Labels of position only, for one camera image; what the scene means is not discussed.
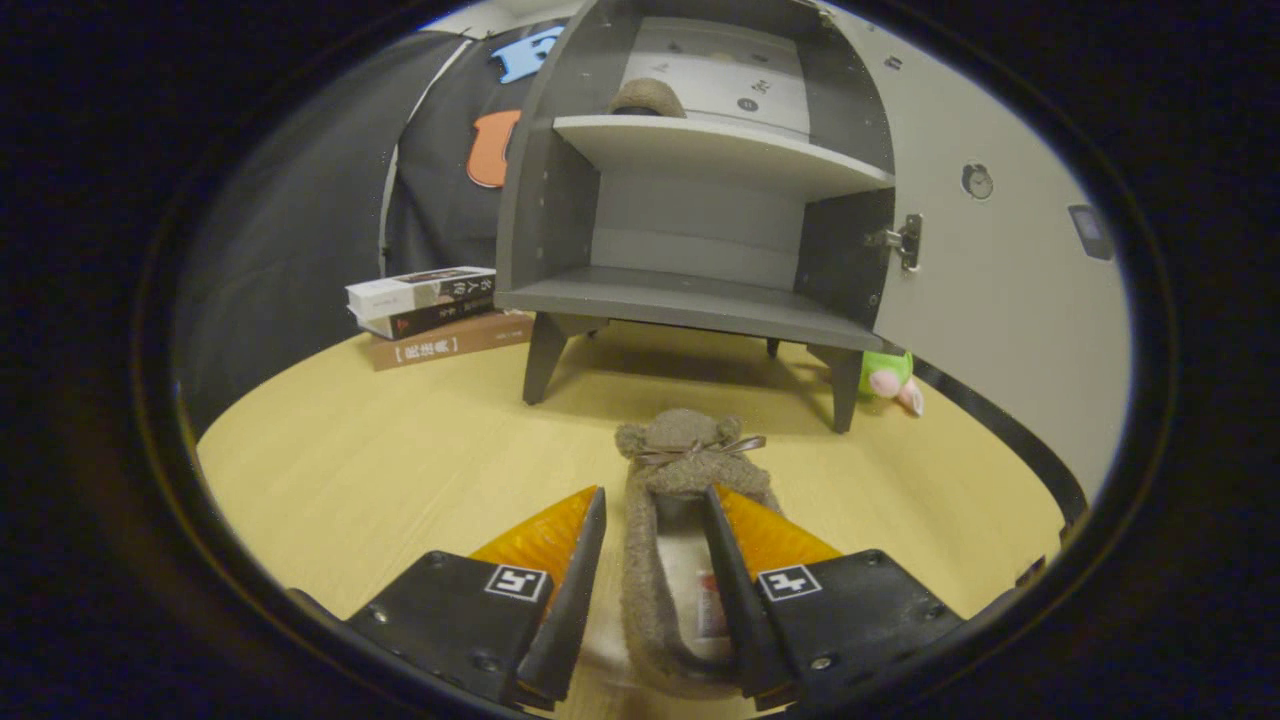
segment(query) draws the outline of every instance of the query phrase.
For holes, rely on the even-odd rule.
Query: shelf board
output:
[[[636,320],[844,347],[887,348],[863,325],[794,292],[694,275],[576,268],[511,291],[500,307]]]
[[[568,115],[554,129],[596,170],[708,178],[805,202],[893,187],[893,176],[840,152],[724,123],[650,115]]]

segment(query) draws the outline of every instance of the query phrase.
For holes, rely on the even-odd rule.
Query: stuffed toy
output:
[[[865,395],[896,398],[915,416],[924,415],[924,393],[911,377],[915,361],[911,354],[882,355],[863,352],[863,377],[858,389]]]
[[[769,474],[742,452],[737,418],[668,410],[648,427],[627,424],[614,441],[631,460],[626,484],[622,626],[639,679],[668,694],[739,693],[733,656],[703,532],[703,491],[713,483],[781,512]]]

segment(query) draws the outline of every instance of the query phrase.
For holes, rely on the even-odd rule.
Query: shelf leg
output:
[[[833,430],[847,433],[854,421],[854,404],[858,401],[858,383],[863,374],[863,352],[824,345],[810,345],[809,352],[831,368],[833,397]]]
[[[525,402],[538,405],[543,401],[568,338],[595,332],[608,323],[608,318],[539,313],[534,318],[534,334],[529,338],[529,360],[525,363]]]

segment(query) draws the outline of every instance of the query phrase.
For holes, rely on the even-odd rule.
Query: book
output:
[[[360,318],[385,318],[431,305],[493,295],[493,268],[443,268],[347,286],[347,306]]]
[[[402,340],[375,337],[369,345],[374,370],[466,355],[493,347],[529,342],[534,318],[517,310],[489,313]]]
[[[425,333],[440,325],[474,318],[493,310],[493,295],[472,297],[471,300],[457,300],[442,305],[419,307],[407,313],[396,313],[385,318],[364,318],[353,307],[347,306],[356,315],[356,324],[361,328],[385,337],[387,340],[401,340],[408,336]]]

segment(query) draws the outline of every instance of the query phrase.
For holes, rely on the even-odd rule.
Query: table surface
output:
[[[608,530],[586,638],[556,717],[718,719],[750,701],[681,701],[630,674],[618,607],[621,423],[671,407],[739,415],[768,445],[787,516],[844,552],[881,548],[961,616],[1059,550],[1062,515],[995,436],[924,386],[923,418],[860,400],[831,432],[827,370],[801,346],[614,322],[570,341],[547,400],[521,401],[527,346],[375,373],[367,334],[271,378],[200,439],[227,523],[282,585],[349,616],[430,550],[467,555],[586,486],[608,493]]]

